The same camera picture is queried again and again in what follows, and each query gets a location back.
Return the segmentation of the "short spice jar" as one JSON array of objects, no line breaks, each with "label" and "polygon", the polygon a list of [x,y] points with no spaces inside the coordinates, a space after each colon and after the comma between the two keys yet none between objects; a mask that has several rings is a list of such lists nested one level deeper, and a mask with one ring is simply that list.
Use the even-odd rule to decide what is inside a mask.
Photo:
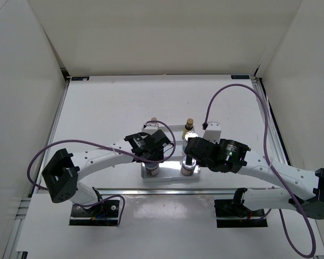
[{"label": "short spice jar", "polygon": [[145,164],[147,174],[156,176],[159,173],[159,163],[146,163]]},{"label": "short spice jar", "polygon": [[195,169],[196,169],[196,166],[197,166],[197,162],[196,160],[192,159],[191,160],[191,163],[190,164],[187,164],[187,161],[186,159],[184,159],[182,162],[181,162],[181,169],[180,169],[180,172],[182,175],[184,176],[191,176]]}]

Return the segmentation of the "tall blue-label shaker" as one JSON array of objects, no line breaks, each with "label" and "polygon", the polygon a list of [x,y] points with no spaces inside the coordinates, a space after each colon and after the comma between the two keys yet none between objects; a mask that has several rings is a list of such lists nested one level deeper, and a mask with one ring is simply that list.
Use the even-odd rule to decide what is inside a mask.
[{"label": "tall blue-label shaker", "polygon": [[188,141],[190,139],[196,138],[196,137],[198,137],[198,134],[197,134],[196,131],[188,131],[188,132],[185,133],[185,136],[183,138],[183,144],[182,144],[182,147],[181,147],[181,151],[182,151],[183,155],[186,155],[185,149],[186,149],[186,147],[188,145]]}]

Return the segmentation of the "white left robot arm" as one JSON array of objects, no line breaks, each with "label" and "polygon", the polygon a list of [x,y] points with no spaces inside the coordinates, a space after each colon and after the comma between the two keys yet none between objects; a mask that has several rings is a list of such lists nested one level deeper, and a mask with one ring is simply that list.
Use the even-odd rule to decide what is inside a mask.
[{"label": "white left robot arm", "polygon": [[153,134],[139,132],[107,148],[69,153],[58,150],[42,171],[42,176],[53,203],[70,200],[84,205],[91,216],[102,211],[102,202],[94,188],[80,182],[86,176],[116,165],[132,162],[160,163],[164,159],[164,148],[171,143],[162,130]]}]

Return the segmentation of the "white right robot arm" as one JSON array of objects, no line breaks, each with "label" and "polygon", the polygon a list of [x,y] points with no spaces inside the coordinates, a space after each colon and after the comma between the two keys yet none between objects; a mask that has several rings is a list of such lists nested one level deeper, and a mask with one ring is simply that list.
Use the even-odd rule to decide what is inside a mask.
[{"label": "white right robot arm", "polygon": [[271,188],[238,188],[228,207],[237,215],[259,209],[287,209],[310,219],[324,219],[324,168],[298,169],[267,162],[247,145],[234,140],[210,142],[196,137],[188,141],[186,155],[212,172],[246,175],[272,184]]}]

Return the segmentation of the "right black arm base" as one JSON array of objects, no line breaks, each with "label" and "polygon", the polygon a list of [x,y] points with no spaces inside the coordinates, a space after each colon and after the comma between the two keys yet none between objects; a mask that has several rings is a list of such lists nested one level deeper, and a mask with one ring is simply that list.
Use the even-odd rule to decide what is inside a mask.
[{"label": "right black arm base", "polygon": [[247,188],[238,188],[231,199],[214,199],[217,228],[268,227],[263,209],[250,210],[244,206]]}]

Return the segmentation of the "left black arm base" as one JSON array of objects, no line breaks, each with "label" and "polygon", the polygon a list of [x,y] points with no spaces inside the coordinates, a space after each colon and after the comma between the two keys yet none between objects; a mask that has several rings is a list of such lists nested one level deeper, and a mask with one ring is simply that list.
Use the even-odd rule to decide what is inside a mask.
[{"label": "left black arm base", "polygon": [[118,227],[122,220],[125,205],[125,198],[122,195],[100,198],[99,204],[93,207],[73,205],[69,225]]}]

